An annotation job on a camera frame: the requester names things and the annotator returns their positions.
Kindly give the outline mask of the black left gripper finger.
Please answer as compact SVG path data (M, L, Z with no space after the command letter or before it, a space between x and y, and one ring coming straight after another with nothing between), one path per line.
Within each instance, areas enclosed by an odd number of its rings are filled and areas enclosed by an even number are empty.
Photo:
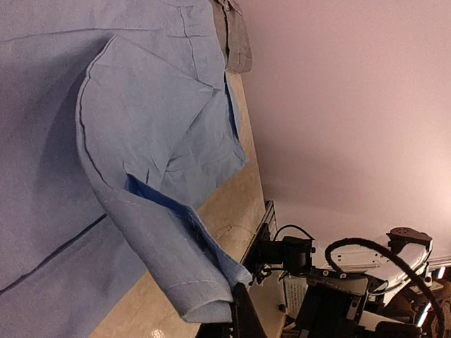
M230 309L231 323L202 324L200 338L267 338L244 284L236 284Z

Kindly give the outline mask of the light blue long sleeve shirt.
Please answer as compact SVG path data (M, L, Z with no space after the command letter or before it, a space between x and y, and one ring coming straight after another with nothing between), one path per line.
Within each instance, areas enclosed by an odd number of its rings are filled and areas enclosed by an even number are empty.
M96 325L145 271L230 321L249 273L196 210L238 126L208 1L2 1L2 330Z

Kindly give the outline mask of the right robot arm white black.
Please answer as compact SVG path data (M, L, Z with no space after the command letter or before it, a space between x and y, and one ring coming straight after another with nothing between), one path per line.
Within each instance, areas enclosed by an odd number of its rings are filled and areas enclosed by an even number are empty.
M432 238L396 227L386 242L345 238L329 244L326 264L309 265L307 293L295 320L299 337L449 337L450 305L428 282ZM426 298L414 324L379 314L405 287Z

